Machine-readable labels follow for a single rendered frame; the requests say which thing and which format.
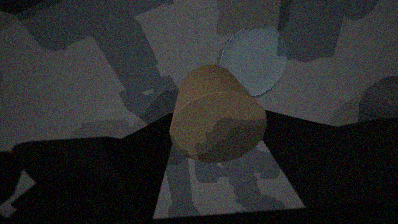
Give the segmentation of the tan cylinder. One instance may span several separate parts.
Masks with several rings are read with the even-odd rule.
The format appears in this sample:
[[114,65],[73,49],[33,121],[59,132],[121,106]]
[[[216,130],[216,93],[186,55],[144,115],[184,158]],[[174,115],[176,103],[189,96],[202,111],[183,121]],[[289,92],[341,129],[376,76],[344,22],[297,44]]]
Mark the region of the tan cylinder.
[[265,110],[228,69],[201,65],[181,81],[169,133],[183,156],[220,163],[253,150],[267,126]]

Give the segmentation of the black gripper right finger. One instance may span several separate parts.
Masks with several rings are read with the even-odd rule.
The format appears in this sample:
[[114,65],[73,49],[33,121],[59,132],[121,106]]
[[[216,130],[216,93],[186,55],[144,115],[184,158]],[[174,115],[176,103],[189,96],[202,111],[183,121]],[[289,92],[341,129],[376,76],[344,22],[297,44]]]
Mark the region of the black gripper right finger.
[[398,118],[335,127],[265,113],[262,140],[306,208],[337,205],[379,148],[398,142]]

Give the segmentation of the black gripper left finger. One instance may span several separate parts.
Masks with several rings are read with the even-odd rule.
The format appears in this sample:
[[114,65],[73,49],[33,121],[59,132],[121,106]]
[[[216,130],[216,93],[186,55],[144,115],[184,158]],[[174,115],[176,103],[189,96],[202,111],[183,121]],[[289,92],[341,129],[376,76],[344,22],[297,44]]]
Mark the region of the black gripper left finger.
[[121,139],[90,137],[17,144],[11,154],[35,182],[106,176],[131,219],[153,219],[172,141],[173,113]]

